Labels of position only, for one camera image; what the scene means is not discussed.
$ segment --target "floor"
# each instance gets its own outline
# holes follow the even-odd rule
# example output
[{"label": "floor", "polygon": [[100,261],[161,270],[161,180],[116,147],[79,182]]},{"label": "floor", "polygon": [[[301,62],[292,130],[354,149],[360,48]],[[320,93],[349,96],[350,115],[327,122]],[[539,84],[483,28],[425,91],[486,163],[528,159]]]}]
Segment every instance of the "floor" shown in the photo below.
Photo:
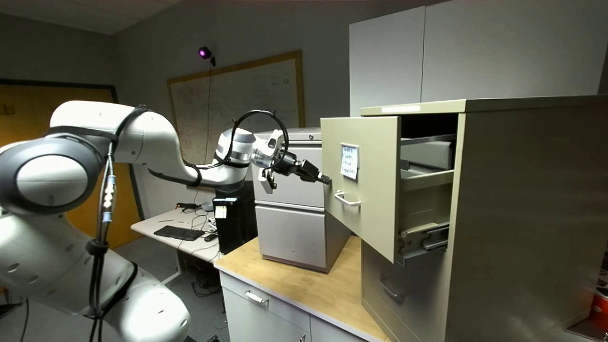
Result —
[{"label": "floor", "polygon": [[[140,265],[158,279],[166,279],[175,272],[175,250],[148,237],[142,237],[114,250],[128,260]],[[195,276],[182,274],[167,287],[186,304],[192,316],[190,337],[197,342],[207,342],[214,335],[221,342],[229,342],[226,314],[223,313],[221,294],[199,298],[192,290]],[[21,306],[0,319],[0,340],[18,342],[25,320],[25,306]],[[27,326],[27,342],[82,342],[88,340],[91,320],[70,316],[63,312],[30,301],[30,318]],[[104,325],[104,342],[121,342],[111,327]]]}]

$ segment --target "white desk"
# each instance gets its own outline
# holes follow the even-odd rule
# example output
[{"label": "white desk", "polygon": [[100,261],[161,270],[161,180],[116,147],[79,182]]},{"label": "white desk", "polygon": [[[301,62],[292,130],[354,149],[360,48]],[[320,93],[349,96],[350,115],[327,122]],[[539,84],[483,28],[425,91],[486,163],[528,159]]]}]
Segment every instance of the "white desk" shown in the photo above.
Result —
[{"label": "white desk", "polygon": [[[187,210],[186,212],[182,212],[182,209],[175,209],[170,212],[166,212],[164,214],[154,216],[147,220],[137,222],[131,226],[136,232],[139,232],[145,236],[151,237],[154,240],[165,243],[173,248],[177,249],[176,260],[178,271],[165,279],[162,283],[166,284],[173,280],[175,277],[181,274],[181,267],[179,264],[179,251],[188,253],[189,255],[195,256],[199,259],[202,259],[207,262],[213,262],[214,260],[218,260],[222,254],[219,251],[219,240],[215,239],[211,242],[206,242],[204,240],[204,236],[199,237],[194,241],[184,241],[174,239],[172,237],[164,237],[154,235],[154,232],[158,229],[163,228],[164,226],[170,225],[180,228],[191,228],[193,229],[202,229],[204,231],[209,230],[209,225],[206,223],[206,219],[204,216],[197,217],[205,212],[203,210],[196,211],[198,214],[194,213],[191,210]],[[206,213],[207,218],[213,217],[213,213]]]}]

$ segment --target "keyboard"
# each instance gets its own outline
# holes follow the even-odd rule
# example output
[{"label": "keyboard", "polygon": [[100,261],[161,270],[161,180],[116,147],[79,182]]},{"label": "keyboard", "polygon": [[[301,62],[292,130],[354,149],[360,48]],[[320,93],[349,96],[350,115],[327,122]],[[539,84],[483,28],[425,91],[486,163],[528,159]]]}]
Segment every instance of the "keyboard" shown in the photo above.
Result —
[{"label": "keyboard", "polygon": [[178,240],[194,241],[204,235],[204,231],[190,228],[180,228],[175,226],[164,226],[154,232],[154,235],[172,237]]}]

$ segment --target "drawer handle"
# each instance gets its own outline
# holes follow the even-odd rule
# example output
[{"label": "drawer handle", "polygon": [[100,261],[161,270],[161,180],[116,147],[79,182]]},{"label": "drawer handle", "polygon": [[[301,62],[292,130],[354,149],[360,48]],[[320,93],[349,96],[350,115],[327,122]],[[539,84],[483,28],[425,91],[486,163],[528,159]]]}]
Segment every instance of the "drawer handle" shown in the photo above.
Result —
[{"label": "drawer handle", "polygon": [[245,295],[247,296],[247,298],[251,299],[252,301],[258,303],[258,304],[266,304],[268,303],[268,299],[261,299],[259,296],[254,295],[253,293],[251,293],[250,290],[248,290],[247,292],[245,292]]},{"label": "drawer handle", "polygon": [[344,191],[340,191],[338,190],[335,194],[334,194],[334,198],[339,200],[340,202],[342,202],[342,204],[349,206],[349,207],[358,207],[361,206],[361,201],[357,201],[357,202],[351,202],[349,200],[347,200],[346,198],[344,198]]},{"label": "drawer handle", "polygon": [[388,293],[396,302],[403,302],[405,295],[391,290],[390,287],[385,283],[386,279],[387,276],[385,276],[384,273],[380,274],[380,284],[382,284],[382,287],[384,287],[384,291],[386,291],[386,293]]}]

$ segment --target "drawer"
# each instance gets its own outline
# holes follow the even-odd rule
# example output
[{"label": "drawer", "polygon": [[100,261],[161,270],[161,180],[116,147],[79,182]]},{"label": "drawer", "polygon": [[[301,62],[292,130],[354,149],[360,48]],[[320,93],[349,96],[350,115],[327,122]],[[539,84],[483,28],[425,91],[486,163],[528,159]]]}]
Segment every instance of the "drawer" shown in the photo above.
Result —
[{"label": "drawer", "polygon": [[[289,146],[289,151],[295,153],[298,160],[306,159],[313,163],[319,170],[322,171],[322,158],[320,142],[315,142],[314,145],[296,145]],[[251,165],[251,171],[254,178],[255,199],[257,201],[269,201],[286,204],[299,204],[302,206],[323,207],[323,183],[307,183],[300,180],[294,175],[283,176],[277,173],[274,174],[277,188],[272,194],[266,193],[264,187],[258,180],[260,168]]]},{"label": "drawer", "polygon": [[232,342],[304,342],[309,329],[293,324],[224,288],[228,332]]},{"label": "drawer", "polygon": [[325,268],[325,214],[256,205],[260,252]]},{"label": "drawer", "polygon": [[310,331],[310,315],[308,313],[226,273],[220,272],[219,276],[222,287],[226,290],[233,292],[261,310],[272,312],[282,319]]},{"label": "drawer", "polygon": [[[404,172],[408,163],[400,158],[402,145],[450,140],[455,134],[402,138],[398,116],[323,118],[321,131],[323,172],[332,180],[324,188],[326,212],[387,260],[402,259],[407,233],[449,221],[454,171]],[[356,179],[341,173],[345,145],[358,148]]]},{"label": "drawer", "polygon": [[312,342],[365,342],[365,340],[342,330],[315,316],[310,316]]},{"label": "drawer", "polygon": [[[441,272],[446,253],[435,250],[413,257],[405,267],[389,262],[365,242],[361,253],[363,281],[390,308],[388,315],[394,316],[393,321],[398,318],[422,341],[439,341],[437,327],[442,308],[438,298],[442,294]],[[390,321],[386,316],[381,318]]]}]

